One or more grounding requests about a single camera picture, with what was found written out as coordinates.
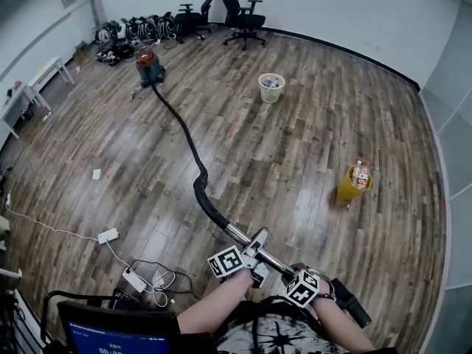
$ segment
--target black baseboard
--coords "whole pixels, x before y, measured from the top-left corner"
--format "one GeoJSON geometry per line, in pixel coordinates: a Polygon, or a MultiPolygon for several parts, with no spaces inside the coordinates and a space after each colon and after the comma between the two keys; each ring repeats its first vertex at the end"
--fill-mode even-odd
{"type": "MultiPolygon", "coordinates": [[[[216,25],[221,26],[221,27],[227,26],[225,24],[222,24],[221,22],[212,22],[212,24],[216,24],[216,25]]],[[[408,76],[405,76],[404,74],[400,73],[399,71],[396,71],[395,69],[390,68],[390,67],[386,66],[385,64],[383,64],[383,63],[381,63],[381,62],[379,62],[375,59],[369,58],[366,55],[362,55],[359,52],[352,51],[351,49],[347,49],[346,47],[339,46],[337,44],[332,44],[331,42],[326,42],[326,41],[323,41],[322,39],[310,37],[309,35],[299,34],[297,32],[288,32],[287,30],[274,29],[272,27],[262,27],[260,30],[265,30],[266,32],[275,32],[277,34],[290,35],[291,37],[305,39],[306,41],[315,42],[316,44],[322,44],[324,46],[333,47],[334,49],[346,52],[347,54],[354,55],[354,56],[356,56],[360,59],[364,59],[364,60],[366,60],[366,61],[368,61],[372,64],[375,64],[376,66],[379,66],[379,67],[387,70],[388,72],[393,73],[394,75],[396,75],[398,77],[401,77],[405,81],[408,81],[410,84],[412,84],[417,92],[419,92],[421,90],[418,83],[416,81],[410,79],[408,76]]]]}

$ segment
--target white power cable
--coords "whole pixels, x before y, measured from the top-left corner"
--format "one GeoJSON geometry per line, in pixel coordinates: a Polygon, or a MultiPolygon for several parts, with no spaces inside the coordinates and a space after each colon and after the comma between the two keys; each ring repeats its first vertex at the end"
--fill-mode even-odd
{"type": "MultiPolygon", "coordinates": [[[[69,235],[72,235],[72,236],[76,236],[76,237],[80,237],[81,239],[85,239],[85,240],[93,240],[93,241],[98,241],[98,239],[96,238],[93,238],[93,237],[86,237],[86,236],[81,236],[77,233],[74,233],[74,232],[70,232],[70,231],[64,231],[63,229],[54,229],[52,228],[51,226],[48,226],[47,224],[44,224],[40,221],[37,221],[36,219],[33,219],[27,215],[24,215],[24,214],[20,214],[19,212],[15,212],[13,210],[11,210],[10,208],[10,205],[11,205],[11,194],[8,193],[7,195],[7,201],[5,202],[5,207],[7,208],[8,211],[10,211],[12,214],[14,215],[17,215],[17,216],[21,216],[23,218],[26,218],[26,219],[29,219],[30,221],[33,221],[37,224],[40,224],[46,228],[49,228],[51,229],[53,232],[62,232],[62,233],[66,233],[66,234],[69,234],[69,235]]],[[[171,286],[174,281],[176,280],[176,273],[174,273],[173,271],[167,271],[165,273],[163,273],[163,275],[161,275],[160,277],[158,277],[156,280],[154,280],[154,285],[151,285],[147,280],[145,280],[143,277],[139,276],[132,268],[131,266],[129,266],[125,261],[123,261],[121,258],[118,257],[118,255],[114,252],[114,250],[111,248],[110,244],[108,243],[108,241],[105,242],[106,245],[109,247],[111,253],[113,253],[113,255],[115,256],[115,258],[120,261],[121,263],[125,264],[126,267],[132,271],[138,278],[140,278],[144,283],[146,283],[148,286],[151,287],[152,291],[148,291],[145,289],[145,292],[148,293],[148,294],[152,294],[153,295],[153,299],[154,299],[154,302],[156,303],[156,305],[158,307],[166,307],[167,304],[168,304],[168,298],[167,298],[167,295],[163,292],[166,288],[168,288],[169,286],[171,286]],[[163,287],[156,287],[156,284],[158,285],[159,284],[159,281],[162,280],[164,278],[164,276],[166,276],[167,274],[172,274],[173,275],[173,278],[172,280],[169,282],[168,285],[164,285],[163,287]],[[163,305],[160,305],[158,302],[157,302],[157,299],[156,299],[156,294],[161,294],[164,296],[165,298],[165,303],[163,305]]]]}

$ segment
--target white desk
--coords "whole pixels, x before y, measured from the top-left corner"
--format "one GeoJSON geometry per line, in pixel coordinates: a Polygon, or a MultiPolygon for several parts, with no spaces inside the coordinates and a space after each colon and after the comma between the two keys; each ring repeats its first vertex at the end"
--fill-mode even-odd
{"type": "Polygon", "coordinates": [[[13,134],[13,136],[16,139],[20,139],[18,134],[13,130],[13,126],[9,125],[7,120],[5,119],[8,115],[8,113],[12,110],[12,107],[18,102],[21,101],[22,96],[25,96],[31,103],[35,103],[38,106],[44,106],[47,108],[47,110],[51,111],[51,108],[49,107],[48,103],[46,100],[39,94],[38,91],[35,89],[31,88],[29,85],[25,83],[21,83],[21,85],[18,87],[13,92],[12,97],[1,107],[0,111],[0,121],[4,123],[4,125],[8,128],[10,133],[13,134]]]}
{"type": "Polygon", "coordinates": [[[69,81],[70,81],[73,86],[75,85],[74,79],[72,79],[71,74],[69,73],[69,71],[67,71],[67,68],[64,66],[62,59],[60,58],[60,56],[56,56],[52,58],[49,62],[47,62],[38,71],[38,73],[34,76],[34,78],[31,79],[31,81],[28,83],[28,86],[33,88],[35,91],[39,91],[39,89],[41,88],[39,86],[40,82],[45,77],[47,77],[51,71],[59,72],[64,83],[69,84],[69,81]]]}

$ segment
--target blue screen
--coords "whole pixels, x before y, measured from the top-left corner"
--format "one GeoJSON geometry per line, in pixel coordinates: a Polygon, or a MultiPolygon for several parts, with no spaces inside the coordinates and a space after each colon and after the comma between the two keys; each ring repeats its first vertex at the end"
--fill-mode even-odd
{"type": "Polygon", "coordinates": [[[111,332],[69,322],[79,354],[170,354],[163,336],[111,332]]]}

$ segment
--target office chair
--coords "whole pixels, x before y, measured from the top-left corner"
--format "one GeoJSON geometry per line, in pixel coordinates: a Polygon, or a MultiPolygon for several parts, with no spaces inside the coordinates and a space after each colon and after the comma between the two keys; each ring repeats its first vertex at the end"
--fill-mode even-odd
{"type": "Polygon", "coordinates": [[[261,42],[262,46],[266,45],[266,40],[257,37],[255,29],[260,29],[264,22],[266,22],[266,17],[264,15],[255,15],[254,7],[256,3],[262,3],[262,0],[248,0],[251,3],[251,7],[241,7],[238,0],[223,0],[223,3],[226,5],[228,14],[226,15],[226,24],[231,28],[237,27],[238,32],[233,32],[232,37],[226,39],[223,42],[223,45],[227,45],[229,41],[234,41],[236,39],[242,38],[244,40],[243,51],[246,50],[247,38],[256,39],[261,42]]]}
{"type": "Polygon", "coordinates": [[[182,44],[184,42],[184,38],[190,34],[195,34],[201,40],[205,39],[204,36],[198,33],[199,29],[204,25],[208,24],[208,12],[211,7],[211,2],[213,0],[205,0],[205,2],[201,5],[201,13],[192,13],[193,9],[190,8],[193,4],[180,4],[181,7],[185,7],[184,9],[179,9],[179,13],[174,18],[174,24],[176,25],[176,39],[177,42],[182,44]]]}

